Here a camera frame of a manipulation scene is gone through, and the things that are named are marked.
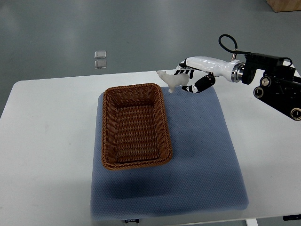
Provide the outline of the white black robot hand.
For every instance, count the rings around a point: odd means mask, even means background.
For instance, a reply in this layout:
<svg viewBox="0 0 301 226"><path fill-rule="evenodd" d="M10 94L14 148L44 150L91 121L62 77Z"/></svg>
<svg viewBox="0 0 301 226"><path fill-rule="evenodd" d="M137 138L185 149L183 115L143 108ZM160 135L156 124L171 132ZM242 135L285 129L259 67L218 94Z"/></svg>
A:
<svg viewBox="0 0 301 226"><path fill-rule="evenodd" d="M176 67L175 75L184 73L191 80L197 71L206 72L207 75L198 79L192 85L183 85L182 90L189 93L200 93L215 84L216 77L224 77L229 82L239 82L239 72L244 69L245 63L239 60L223 61L220 59L194 56L186 58Z"/></svg>

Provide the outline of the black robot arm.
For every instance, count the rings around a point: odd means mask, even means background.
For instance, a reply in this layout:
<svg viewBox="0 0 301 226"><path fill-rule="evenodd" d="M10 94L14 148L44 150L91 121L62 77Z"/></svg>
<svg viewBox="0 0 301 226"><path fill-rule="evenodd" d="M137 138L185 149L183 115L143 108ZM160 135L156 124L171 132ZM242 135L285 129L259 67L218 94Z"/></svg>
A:
<svg viewBox="0 0 301 226"><path fill-rule="evenodd" d="M254 80L256 71L263 70L259 86L253 95L287 117L301 120L301 79L295 76L296 69L288 57L270 56L247 51L239 51L236 40L229 34L222 34L219 45L232 53L232 60L238 54L245 56L244 63L238 63L231 73L234 81L249 85Z"/></svg>

